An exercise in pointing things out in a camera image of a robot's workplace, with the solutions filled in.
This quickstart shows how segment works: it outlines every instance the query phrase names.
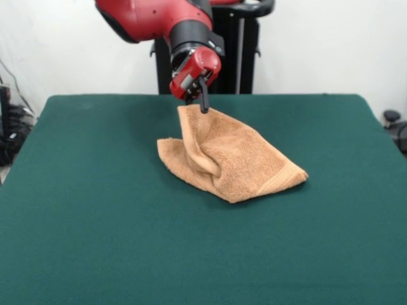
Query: table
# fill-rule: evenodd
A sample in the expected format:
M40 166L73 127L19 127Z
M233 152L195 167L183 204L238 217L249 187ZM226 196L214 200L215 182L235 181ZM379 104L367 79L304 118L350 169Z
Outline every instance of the table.
M211 102L310 180L229 205L160 161L172 97L52 97L0 189L0 304L407 304L407 163L365 100Z

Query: black stand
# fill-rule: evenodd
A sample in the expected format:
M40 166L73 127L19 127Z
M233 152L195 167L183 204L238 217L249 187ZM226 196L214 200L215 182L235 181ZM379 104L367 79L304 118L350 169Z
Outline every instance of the black stand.
M214 32L224 38L226 56L222 58L222 70L209 87L211 94L251 94L254 77L254 62L258 51L258 17L270 14L274 0L260 4L238 4L214 6ZM170 52L163 39L154 43L159 94L170 94L172 80Z

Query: towel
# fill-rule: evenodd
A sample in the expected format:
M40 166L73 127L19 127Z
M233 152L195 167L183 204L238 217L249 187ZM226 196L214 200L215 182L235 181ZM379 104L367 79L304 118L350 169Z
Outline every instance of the towel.
M183 139L160 139L158 155L178 178L229 203L297 186L308 174L255 129L213 108L179 106Z

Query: red robot arm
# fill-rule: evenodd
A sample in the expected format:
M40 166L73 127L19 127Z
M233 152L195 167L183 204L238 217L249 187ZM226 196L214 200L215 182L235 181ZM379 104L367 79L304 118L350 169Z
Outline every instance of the red robot arm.
M223 38L213 33L212 4L238 0L96 0L105 20L125 41L139 43L163 37L171 52L170 90L192 102L202 96L207 112L207 87L221 70Z

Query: white wall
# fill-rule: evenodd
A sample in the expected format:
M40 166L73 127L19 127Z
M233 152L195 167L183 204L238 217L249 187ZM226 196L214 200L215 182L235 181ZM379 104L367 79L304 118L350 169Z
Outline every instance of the white wall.
M277 0L255 93L359 93L378 116L407 116L406 12L405 0ZM93 0L0 0L0 56L37 111L54 94L156 93L150 47L124 43Z

